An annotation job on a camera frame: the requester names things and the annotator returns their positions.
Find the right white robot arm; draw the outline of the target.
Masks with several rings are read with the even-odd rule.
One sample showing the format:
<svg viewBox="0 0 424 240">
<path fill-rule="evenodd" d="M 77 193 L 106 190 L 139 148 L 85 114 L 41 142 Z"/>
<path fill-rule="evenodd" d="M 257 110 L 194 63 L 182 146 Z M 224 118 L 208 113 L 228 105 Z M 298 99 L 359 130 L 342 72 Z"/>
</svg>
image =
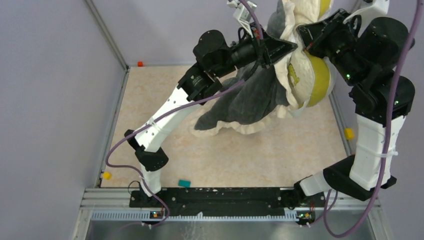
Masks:
<svg viewBox="0 0 424 240">
<path fill-rule="evenodd" d="M 397 181 L 390 163 L 415 87 L 401 76 L 394 94 L 390 88 L 403 48 L 411 48 L 414 41 L 408 41 L 408 28 L 401 21 L 373 11 L 374 7 L 387 10 L 388 5 L 386 0 L 368 0 L 354 13 L 339 9 L 296 28 L 304 52 L 327 58 L 351 87 L 358 124 L 354 155 L 294 184 L 293 200 L 299 206 L 307 206 L 315 194 L 330 189 L 365 201 L 378 181 L 384 189 Z"/>
</svg>

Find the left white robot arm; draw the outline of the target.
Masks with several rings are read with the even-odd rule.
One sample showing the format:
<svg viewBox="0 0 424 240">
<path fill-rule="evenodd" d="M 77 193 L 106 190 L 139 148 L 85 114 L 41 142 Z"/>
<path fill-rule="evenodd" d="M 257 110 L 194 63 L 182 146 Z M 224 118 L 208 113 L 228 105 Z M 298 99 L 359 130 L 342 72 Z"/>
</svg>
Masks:
<svg viewBox="0 0 424 240">
<path fill-rule="evenodd" d="M 203 33 L 193 49 L 195 64 L 170 97 L 142 127 L 124 134 L 140 163 L 141 200 L 149 207 L 160 202 L 161 170 L 169 161 L 162 143 L 192 112 L 213 101 L 195 121 L 195 131 L 214 134 L 234 128 L 251 134 L 265 126 L 276 108 L 289 105 L 282 77 L 298 46 L 287 26 L 284 3 L 278 1 L 266 26 L 258 23 L 249 1 L 231 4 L 242 21 L 238 40 L 227 43 L 216 29 Z"/>
</svg>

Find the white ruffled pillowcase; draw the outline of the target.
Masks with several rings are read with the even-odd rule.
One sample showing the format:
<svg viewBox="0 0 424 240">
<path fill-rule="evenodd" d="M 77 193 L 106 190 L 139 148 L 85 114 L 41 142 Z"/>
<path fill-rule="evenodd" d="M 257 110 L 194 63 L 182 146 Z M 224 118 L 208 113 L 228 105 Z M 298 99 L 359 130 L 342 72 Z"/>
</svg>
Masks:
<svg viewBox="0 0 424 240">
<path fill-rule="evenodd" d="M 265 33 L 274 38 L 295 42 L 295 3 L 278 0 L 277 9 L 269 17 Z M 299 104 L 289 83 L 289 63 L 293 53 L 281 58 L 269 68 L 258 67 L 243 86 L 219 97 L 195 122 L 190 132 L 196 137 L 211 137 L 221 129 L 249 135 L 257 133 L 274 119 L 287 117 L 289 110 Z M 236 76 L 223 82 L 223 90 L 248 77 L 254 63 L 237 71 Z"/>
</svg>

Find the white pillow yellow edge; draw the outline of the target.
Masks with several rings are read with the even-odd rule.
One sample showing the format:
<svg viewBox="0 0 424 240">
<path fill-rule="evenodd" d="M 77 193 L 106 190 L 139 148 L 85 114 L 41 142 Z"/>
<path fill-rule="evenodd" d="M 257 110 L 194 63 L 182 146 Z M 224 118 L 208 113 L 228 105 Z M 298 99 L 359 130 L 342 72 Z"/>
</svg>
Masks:
<svg viewBox="0 0 424 240">
<path fill-rule="evenodd" d="M 326 98 L 332 89 L 331 71 L 324 59 L 303 50 L 297 27 L 318 22 L 332 8 L 332 0 L 293 0 L 293 36 L 298 48 L 292 53 L 288 65 L 291 92 L 298 108 L 312 107 Z"/>
</svg>

